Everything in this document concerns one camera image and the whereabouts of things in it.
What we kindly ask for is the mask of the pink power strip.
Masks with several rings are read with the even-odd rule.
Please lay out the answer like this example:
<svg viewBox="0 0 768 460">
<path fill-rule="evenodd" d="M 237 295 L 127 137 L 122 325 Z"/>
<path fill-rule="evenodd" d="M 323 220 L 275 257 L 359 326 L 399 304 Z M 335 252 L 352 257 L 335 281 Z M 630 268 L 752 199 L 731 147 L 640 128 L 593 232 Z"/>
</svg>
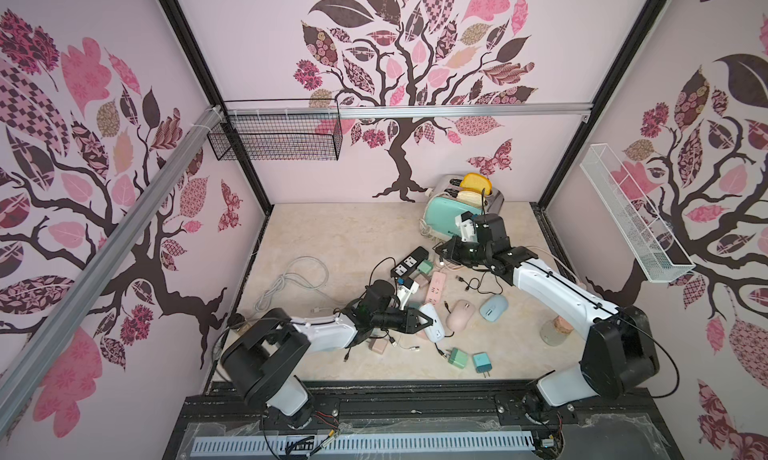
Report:
<svg viewBox="0 0 768 460">
<path fill-rule="evenodd" d="M 441 271 L 434 271 L 426 290 L 425 304 L 438 305 L 447 282 L 447 275 Z"/>
</svg>

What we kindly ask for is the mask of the pink charger plug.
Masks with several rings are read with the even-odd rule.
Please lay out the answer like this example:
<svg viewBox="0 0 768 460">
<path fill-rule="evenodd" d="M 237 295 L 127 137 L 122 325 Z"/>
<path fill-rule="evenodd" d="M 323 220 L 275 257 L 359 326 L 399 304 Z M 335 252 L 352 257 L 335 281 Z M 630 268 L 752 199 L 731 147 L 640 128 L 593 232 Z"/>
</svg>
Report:
<svg viewBox="0 0 768 460">
<path fill-rule="evenodd" d="M 390 343 L 387 339 L 374 339 L 369 342 L 369 349 L 377 355 L 383 355 L 389 345 Z"/>
</svg>

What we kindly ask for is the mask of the green charger plug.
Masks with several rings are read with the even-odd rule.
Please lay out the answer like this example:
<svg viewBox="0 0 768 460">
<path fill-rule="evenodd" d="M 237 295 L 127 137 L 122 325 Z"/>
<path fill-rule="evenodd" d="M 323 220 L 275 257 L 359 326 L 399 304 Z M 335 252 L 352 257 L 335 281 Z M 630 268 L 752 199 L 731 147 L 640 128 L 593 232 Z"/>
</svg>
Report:
<svg viewBox="0 0 768 460">
<path fill-rule="evenodd" d="M 469 361 L 469 355 L 458 348 L 452 348 L 446 353 L 446 359 L 451 366 L 465 369 Z"/>
</svg>

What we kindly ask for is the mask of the black power strip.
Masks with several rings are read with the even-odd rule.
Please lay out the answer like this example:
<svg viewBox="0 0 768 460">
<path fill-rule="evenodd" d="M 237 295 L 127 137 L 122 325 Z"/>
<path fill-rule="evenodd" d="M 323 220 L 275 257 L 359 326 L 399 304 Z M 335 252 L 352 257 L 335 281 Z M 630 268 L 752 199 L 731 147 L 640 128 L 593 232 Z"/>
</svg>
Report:
<svg viewBox="0 0 768 460">
<path fill-rule="evenodd" d="M 417 247 L 390 271 L 394 279 L 405 279 L 415 272 L 419 265 L 429 258 L 429 252 L 424 247 Z"/>
</svg>

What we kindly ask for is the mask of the teal charger plug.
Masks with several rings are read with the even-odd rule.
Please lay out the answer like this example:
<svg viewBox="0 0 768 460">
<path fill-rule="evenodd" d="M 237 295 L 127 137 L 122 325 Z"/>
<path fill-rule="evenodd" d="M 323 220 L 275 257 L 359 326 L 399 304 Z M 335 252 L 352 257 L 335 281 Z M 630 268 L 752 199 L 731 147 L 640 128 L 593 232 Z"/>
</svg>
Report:
<svg viewBox="0 0 768 460">
<path fill-rule="evenodd" d="M 490 377 L 490 372 L 493 369 L 490 357 L 486 353 L 476 353 L 472 355 L 472 362 L 475 372 L 484 378 Z"/>
</svg>

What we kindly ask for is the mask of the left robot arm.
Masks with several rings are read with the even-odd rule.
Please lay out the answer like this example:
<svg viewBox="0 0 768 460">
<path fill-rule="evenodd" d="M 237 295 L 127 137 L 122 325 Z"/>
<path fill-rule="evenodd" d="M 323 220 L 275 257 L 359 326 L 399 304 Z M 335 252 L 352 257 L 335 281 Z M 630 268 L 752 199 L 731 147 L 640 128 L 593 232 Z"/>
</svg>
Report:
<svg viewBox="0 0 768 460">
<path fill-rule="evenodd" d="M 377 332 L 415 335 L 438 322 L 431 306 L 409 307 L 392 283 L 377 280 L 326 317 L 301 319 L 281 308 L 268 311 L 223 351 L 219 365 L 248 407 L 275 410 L 288 427 L 302 429 L 317 411 L 312 394 L 294 375 L 305 355 L 347 351 Z"/>
</svg>

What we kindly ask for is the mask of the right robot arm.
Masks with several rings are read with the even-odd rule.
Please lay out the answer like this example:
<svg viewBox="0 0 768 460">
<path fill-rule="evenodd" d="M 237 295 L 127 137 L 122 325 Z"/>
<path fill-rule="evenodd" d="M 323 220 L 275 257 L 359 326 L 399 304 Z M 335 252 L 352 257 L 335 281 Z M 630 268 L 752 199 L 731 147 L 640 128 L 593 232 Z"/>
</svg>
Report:
<svg viewBox="0 0 768 460">
<path fill-rule="evenodd" d="M 579 362 L 539 378 L 525 402 L 541 409 L 592 397 L 616 400 L 660 370 L 647 315 L 619 307 L 564 276 L 531 249 L 514 246 L 496 214 L 461 216 L 462 232 L 434 247 L 453 265 L 481 270 L 563 318 L 585 341 Z"/>
</svg>

